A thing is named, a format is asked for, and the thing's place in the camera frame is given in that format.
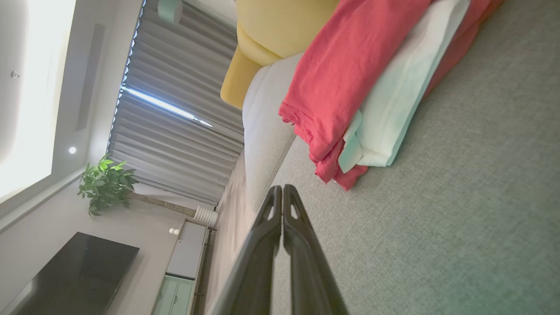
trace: gray curtain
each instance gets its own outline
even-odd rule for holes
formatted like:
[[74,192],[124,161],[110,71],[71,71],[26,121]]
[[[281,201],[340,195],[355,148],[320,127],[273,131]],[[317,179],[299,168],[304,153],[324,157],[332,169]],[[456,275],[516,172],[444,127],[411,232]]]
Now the gray curtain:
[[123,86],[172,104],[212,127],[126,90],[119,98],[109,153],[140,182],[217,204],[243,148],[241,111],[220,88],[237,45],[235,29],[185,4],[179,25],[148,0],[132,42]]

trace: television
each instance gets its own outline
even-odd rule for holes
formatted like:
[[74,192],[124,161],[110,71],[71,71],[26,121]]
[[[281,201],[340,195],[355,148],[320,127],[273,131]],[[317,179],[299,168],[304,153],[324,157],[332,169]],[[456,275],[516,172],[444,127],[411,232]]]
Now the television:
[[78,232],[0,315],[103,315],[138,250]]

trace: yellow chair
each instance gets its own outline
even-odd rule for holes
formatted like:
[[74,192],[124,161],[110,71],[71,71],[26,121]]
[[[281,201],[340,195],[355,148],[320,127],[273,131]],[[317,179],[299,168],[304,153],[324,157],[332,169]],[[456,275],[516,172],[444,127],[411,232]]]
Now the yellow chair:
[[237,49],[221,97],[243,107],[260,68],[303,52],[329,20],[338,0],[237,0]]

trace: gray fabric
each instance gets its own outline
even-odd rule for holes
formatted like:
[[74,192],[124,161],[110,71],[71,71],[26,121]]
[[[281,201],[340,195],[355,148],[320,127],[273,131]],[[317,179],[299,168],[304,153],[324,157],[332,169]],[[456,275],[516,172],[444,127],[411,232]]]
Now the gray fabric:
[[178,26],[148,0],[123,85],[182,108],[183,118],[123,91],[109,153],[146,184],[217,204],[243,148],[241,111],[220,98],[235,30],[189,4]]
[[296,135],[282,121],[278,107],[286,97],[302,54],[280,60],[257,72],[243,103],[247,200],[259,211]]
[[[294,141],[273,184],[301,193],[350,314],[560,314],[559,39],[558,2],[506,2],[349,192]],[[275,315],[289,270],[280,250]]]

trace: white ribbed pot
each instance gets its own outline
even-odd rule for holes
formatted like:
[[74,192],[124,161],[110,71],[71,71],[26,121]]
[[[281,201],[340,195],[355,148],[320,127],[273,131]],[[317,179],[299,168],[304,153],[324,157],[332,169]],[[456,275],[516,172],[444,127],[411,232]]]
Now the white ribbed pot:
[[214,226],[216,226],[216,222],[218,221],[218,213],[198,206],[197,213],[194,215],[194,219],[213,229]]

